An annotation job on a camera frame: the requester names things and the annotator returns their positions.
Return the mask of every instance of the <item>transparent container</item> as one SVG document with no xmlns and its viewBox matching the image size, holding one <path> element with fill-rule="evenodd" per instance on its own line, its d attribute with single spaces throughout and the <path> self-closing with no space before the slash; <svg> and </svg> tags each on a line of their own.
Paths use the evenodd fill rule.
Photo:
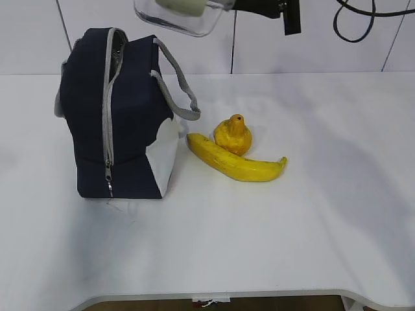
<svg viewBox="0 0 415 311">
<path fill-rule="evenodd" d="M 234 4 L 235 0 L 134 0 L 134 10 L 147 23 L 203 37 Z"/>
</svg>

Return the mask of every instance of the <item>black cable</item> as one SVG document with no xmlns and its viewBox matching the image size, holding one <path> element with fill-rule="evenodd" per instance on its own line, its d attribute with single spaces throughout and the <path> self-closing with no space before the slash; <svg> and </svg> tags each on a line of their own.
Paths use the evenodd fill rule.
<svg viewBox="0 0 415 311">
<path fill-rule="evenodd" d="M 369 33 L 372 31 L 373 27 L 374 27 L 374 23 L 375 23 L 375 15 L 376 15 L 376 2 L 375 0 L 372 0 L 372 13 L 370 16 L 370 22 L 369 22 L 369 26 L 366 29 L 366 32 L 363 34 L 363 36 L 361 36 L 359 39 L 356 40 L 351 40 L 346 38 L 345 36 L 343 36 L 340 31 L 338 30 L 338 16 L 340 15 L 340 12 L 343 10 L 343 8 L 345 8 L 345 5 L 349 2 L 349 0 L 346 0 L 342 6 L 339 8 L 339 10 L 337 11 L 335 18 L 333 20 L 333 29 L 336 32 L 336 35 L 339 36 L 341 39 L 343 39 L 346 42 L 350 42 L 350 43 L 358 43 L 363 41 L 364 39 L 366 39 L 366 37 L 369 35 Z"/>
<path fill-rule="evenodd" d="M 348 10 L 351 10 L 352 12 L 358 13 L 360 15 L 365 16 L 372 16 L 371 12 L 359 10 L 358 8 L 355 8 L 354 6 L 351 6 L 348 4 L 349 0 L 336 0 L 338 3 L 342 5 L 342 7 L 347 8 Z M 375 17 L 394 17 L 394 16 L 402 16 L 407 14 L 413 14 L 415 13 L 415 9 L 411 10 L 403 10 L 403 11 L 397 11 L 397 12 L 388 12 L 388 13 L 377 13 L 375 14 Z"/>
<path fill-rule="evenodd" d="M 350 42 L 350 43 L 358 43 L 358 42 L 361 42 L 364 39 L 366 39 L 366 37 L 369 35 L 369 33 L 372 31 L 372 29 L 374 27 L 376 17 L 393 17 L 393 16 L 402 16 L 402 15 L 415 13 L 415 9 L 398 11 L 398 12 L 377 13 L 376 12 L 376 2 L 375 2 L 375 0 L 372 0 L 372 11 L 371 12 L 359 10 L 358 8 L 355 8 L 354 6 L 349 5 L 348 4 L 349 0 L 336 0 L 336 1 L 338 3 L 340 3 L 342 6 L 339 8 L 337 13 L 335 14 L 335 18 L 333 20 L 333 29 L 336 32 L 336 35 L 339 36 L 340 39 L 342 39 L 346 42 Z M 359 39 L 351 40 L 349 38 L 346 38 L 345 36 L 343 36 L 340 33 L 340 31 L 338 29 L 338 16 L 342 12 L 343 8 L 347 8 L 348 10 L 350 10 L 354 13 L 360 14 L 360 15 L 370 16 L 369 26 L 366 29 L 366 32 L 363 34 L 363 36 L 361 36 Z"/>
</svg>

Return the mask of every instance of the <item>floor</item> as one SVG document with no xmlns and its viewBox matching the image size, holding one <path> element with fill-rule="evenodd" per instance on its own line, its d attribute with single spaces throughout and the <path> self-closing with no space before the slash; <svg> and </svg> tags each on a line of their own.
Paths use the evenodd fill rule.
<svg viewBox="0 0 415 311">
<path fill-rule="evenodd" d="M 118 301 L 100 303 L 85 311 L 192 311 L 190 300 Z M 344 311 L 340 296 L 238 298 L 210 306 L 216 311 Z"/>
</svg>

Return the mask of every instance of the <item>plastic fruit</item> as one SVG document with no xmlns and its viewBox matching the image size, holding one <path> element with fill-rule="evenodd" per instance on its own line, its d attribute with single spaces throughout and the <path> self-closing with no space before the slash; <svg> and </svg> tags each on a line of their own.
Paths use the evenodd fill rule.
<svg viewBox="0 0 415 311">
<path fill-rule="evenodd" d="M 239 181 L 271 181 L 282 175 L 287 158 L 279 162 L 262 162 L 245 159 L 215 144 L 201 134 L 188 134 L 189 148 L 219 172 Z"/>
<path fill-rule="evenodd" d="M 220 123 L 215 129 L 215 142 L 233 154 L 244 155 L 252 144 L 252 134 L 245 126 L 244 117 L 233 115 Z"/>
</svg>

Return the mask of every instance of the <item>zipper pull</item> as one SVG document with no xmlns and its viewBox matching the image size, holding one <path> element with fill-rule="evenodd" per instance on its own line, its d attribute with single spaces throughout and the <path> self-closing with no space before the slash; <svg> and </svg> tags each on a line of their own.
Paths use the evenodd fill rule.
<svg viewBox="0 0 415 311">
<path fill-rule="evenodd" d="M 108 190 L 110 191 L 111 198 L 114 197 L 112 193 L 112 174 L 111 174 L 111 162 L 110 160 L 105 161 L 105 180 L 108 184 Z"/>
</svg>

